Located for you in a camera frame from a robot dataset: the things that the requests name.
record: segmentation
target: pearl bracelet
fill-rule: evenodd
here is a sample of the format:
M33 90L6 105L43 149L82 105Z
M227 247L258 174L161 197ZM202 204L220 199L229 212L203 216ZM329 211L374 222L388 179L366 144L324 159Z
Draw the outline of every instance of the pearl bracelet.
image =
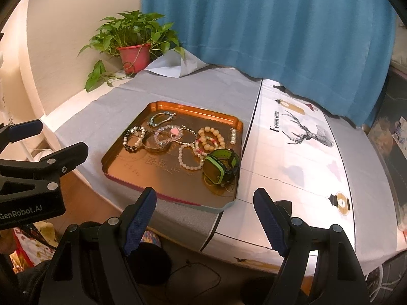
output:
M138 136L138 131L141 131L141 135L137 140L136 144L133 146L127 145L127 139L130 137L130 134L136 134L136 136ZM137 151L137 149L142 145L145 135L146 130L144 127L134 126L133 128L127 130L127 132L125 133L125 136L123 137L123 146L129 153L133 153L134 151Z
M194 144L193 143L187 143L187 144L183 144L183 145L181 145L181 147L180 147L180 150L179 150L179 155L178 155L178 161L180 162L180 165L183 167L183 168L186 168L187 170L191 170L191 171L197 171L197 170L200 170L201 168L202 168L202 166L204 165L204 158L203 157L199 157L200 158L200 160L201 160L201 163L199 164L199 166L188 166L188 165L186 165L186 164L184 164L184 162L182 161L182 151L184 150L184 148L186 148L186 147L191 147L192 149L194 148Z
M197 155L198 157L200 157L200 156L204 156L204 157L205 157L205 156L207 155L207 153L199 147L199 143L200 143L200 142L202 143L203 148L204 148L206 151L214 151L215 149L218 149L218 148L219 148L218 143L217 143L212 137L210 137L210 136L205 136L205 141L203 141L202 138L203 138L203 137L201 137L200 139L196 140L195 143L194 143L194 144L195 144L194 153L195 153L195 155ZM206 140L212 142L213 145L214 145L214 147L211 146L210 144L208 144L208 143L206 142Z
M234 145L234 144L236 144L236 139L237 139L236 130L234 128L231 128L230 131L231 131L230 144Z
M158 127L159 125L161 125L161 124L163 124L163 123L166 123L167 121L172 120L176 114L177 114L176 112L171 113L171 112L168 112L168 111L156 113L153 117L150 118L150 121L147 122L147 126ZM155 124L155 123L154 123L154 119L155 119L156 117L158 117L158 116L161 116L161 115L168 115L168 118L165 119L165 120L163 120L163 121L160 121L160 122L157 123L157 124Z
M170 137L168 139L165 139L165 140L159 140L158 135L162 131L167 130L169 128L170 128ZM154 133L154 141L158 145L163 145L163 144L168 143L168 142L177 141L180 138L182 138L182 128L179 127L178 125L162 126L162 127L158 128Z
M181 144L181 145L188 144L188 143L194 144L195 141L198 139L198 134L195 133L195 132L194 132L192 129L190 129L189 127L182 126L181 128L182 128L182 130L186 130L187 132L192 133L192 135L195 136L195 140L192 141L192 142L181 142L181 141L174 141L174 142L175 142L175 143L178 143L178 144Z
M205 142L205 132L211 132L213 135L215 135L217 137L217 141L219 142L219 148L221 148L221 149L226 148L225 139L223 138L222 134L220 134L218 130L215 130L214 128L211 128L209 126L206 126L205 128L201 128L198 131L198 134L201 136L201 139L202 139L202 144L204 144L204 142Z

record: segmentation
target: bracelet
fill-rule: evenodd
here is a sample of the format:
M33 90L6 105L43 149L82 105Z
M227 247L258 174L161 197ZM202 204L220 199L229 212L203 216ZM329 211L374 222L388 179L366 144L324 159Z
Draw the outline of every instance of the bracelet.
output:
M210 144L208 144L208 143L206 142L206 140L212 142L215 147L213 147L213 146L211 146ZM207 155L207 153L199 147L199 143L200 143L200 142L201 142L202 145L203 145L203 149L206 150L206 151L212 152L212 151L214 151L215 149L218 149L218 147L219 147L219 146L218 146L218 143L217 143L212 137L210 137L210 136L205 136L205 141L203 141L203 140L202 140L202 137L201 137L201 138L199 138L199 139L197 139L197 140L195 141L195 150L194 150L194 153L195 153L195 155L197 155L198 157L200 157L200 156L204 156L204 157L205 157L205 156Z
M153 117L150 118L150 121L147 122L147 126L158 127L159 125L161 125L161 124L163 124L163 123L166 123L167 121L172 120L172 118L174 118L174 116L175 116L176 114L177 114L177 113L175 113L175 112L174 112L174 113L171 113L171 112L168 112L168 111L156 113ZM163 120L163 121L160 121L160 122L157 123L157 124L155 124L155 123L154 123L154 119L155 119L156 117L158 117L158 116L161 116L161 115L168 115L168 118L165 119L165 120Z
M190 129L189 127L182 126L181 128L182 128L182 130L186 130L187 132L192 133L192 134L195 136L195 140L192 141L192 142L181 142L181 141L174 141L174 142L175 142L175 143L178 143L178 144L181 144L181 145L188 144L188 143L194 144L195 141L198 139L198 134L195 133L195 132L194 132L192 129Z
M230 138L230 145L236 144L236 130L234 128L230 129L231 131L231 138Z
M127 139L130 137L130 135L135 133L138 136L138 131L141 131L141 135L140 135L139 139L137 140L136 144L133 145L132 147L127 145ZM133 152L137 151L137 149L141 146L141 144L143 142L145 134L146 134L146 129L144 127L134 126L133 128L128 129L127 132L125 133L125 136L123 137L123 146L129 153L133 153Z
M168 139L165 139L165 140L159 140L158 135L162 131L167 130L169 128L170 128L170 137ZM177 141L180 138L182 138L182 128L179 127L178 125L162 126L162 127L158 128L154 133L154 141L155 141L155 143L157 143L159 145L163 145L165 143L172 142L172 141Z
M213 135L217 137L217 141L219 142L219 148L225 149L226 144L225 144L225 139L223 138L222 134L219 133L218 130L215 130L214 128L211 128L209 126L206 126L205 128L201 128L198 131L198 134L201 135L202 142L204 142L205 138L205 132L211 132Z
M147 151L150 151L151 153L157 153L157 152L160 153L160 152L162 152L162 151L166 151L166 150L170 147L171 142L167 142L167 143L165 143L164 145L161 145L161 146L159 146L159 147L149 147L149 146L147 145L147 139L150 138L151 136L153 136L154 133L155 133L155 131L151 131L151 132L148 132L148 133L144 136L144 139L143 139L143 141L142 141L142 144L143 144L143 146L144 146L144 149L147 150ZM170 133L167 132L167 131L162 131L160 134L167 134L168 137L171 136Z
M182 151L183 151L184 148L186 148L186 147L194 148L194 144L193 144L193 143L187 143L187 144L181 145L180 150L179 150L179 155L178 155L178 161L180 162L180 165L181 165L183 168L186 168L187 170L194 170L194 171L200 170L200 169L202 168L202 166L204 165L204 163L203 163L203 162L204 162L204 158L203 158L203 157L199 157L200 160L201 160L201 163L199 164L199 166L195 166L195 167L193 167L193 166L188 166L188 165L184 164L184 162L182 161Z

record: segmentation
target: smartwatch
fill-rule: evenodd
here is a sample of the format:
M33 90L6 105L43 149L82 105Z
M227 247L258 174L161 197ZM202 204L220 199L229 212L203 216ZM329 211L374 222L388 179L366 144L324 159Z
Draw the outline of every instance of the smartwatch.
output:
M228 167L222 160L227 160ZM240 167L240 159L231 149L216 149L203 162L203 173L216 185L231 183Z

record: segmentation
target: gray tablecloth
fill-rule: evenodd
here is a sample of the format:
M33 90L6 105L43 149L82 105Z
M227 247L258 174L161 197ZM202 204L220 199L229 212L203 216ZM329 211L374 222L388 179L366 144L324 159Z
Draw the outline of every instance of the gray tablecloth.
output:
M260 85L260 79L220 67L208 67L179 79L142 71L134 79L90 103L55 134L62 146L80 141L89 146L89 157L78 170L96 192L124 209L134 203L140 193L108 180L100 161L148 103L164 100L234 115L243 122L245 139ZM216 218L214 213L158 200L150 226L199 250Z

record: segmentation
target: red flower pot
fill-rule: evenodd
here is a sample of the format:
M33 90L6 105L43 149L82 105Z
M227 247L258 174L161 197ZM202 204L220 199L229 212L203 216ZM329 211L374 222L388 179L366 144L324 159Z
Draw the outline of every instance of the red flower pot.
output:
M138 46L117 48L126 75L136 74L150 64L150 46L150 43L145 43Z

